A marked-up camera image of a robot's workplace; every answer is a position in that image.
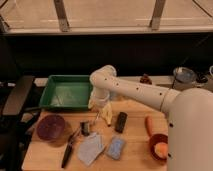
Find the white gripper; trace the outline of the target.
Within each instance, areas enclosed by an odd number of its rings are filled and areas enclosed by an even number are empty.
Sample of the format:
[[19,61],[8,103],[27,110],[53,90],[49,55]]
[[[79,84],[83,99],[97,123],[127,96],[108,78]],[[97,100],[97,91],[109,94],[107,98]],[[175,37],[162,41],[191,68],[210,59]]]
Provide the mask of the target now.
[[110,93],[108,91],[93,89],[90,94],[88,108],[91,110],[99,110],[103,108],[109,101],[109,97]]

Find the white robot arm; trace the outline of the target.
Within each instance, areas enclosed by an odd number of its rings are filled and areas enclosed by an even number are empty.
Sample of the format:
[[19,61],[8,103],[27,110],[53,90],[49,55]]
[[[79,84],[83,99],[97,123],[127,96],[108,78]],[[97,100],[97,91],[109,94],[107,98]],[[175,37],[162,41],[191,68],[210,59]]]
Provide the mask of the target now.
[[89,77],[91,101],[103,106],[110,93],[127,96],[162,112],[168,122],[167,171],[213,171],[213,92],[178,91],[121,79],[112,65]]

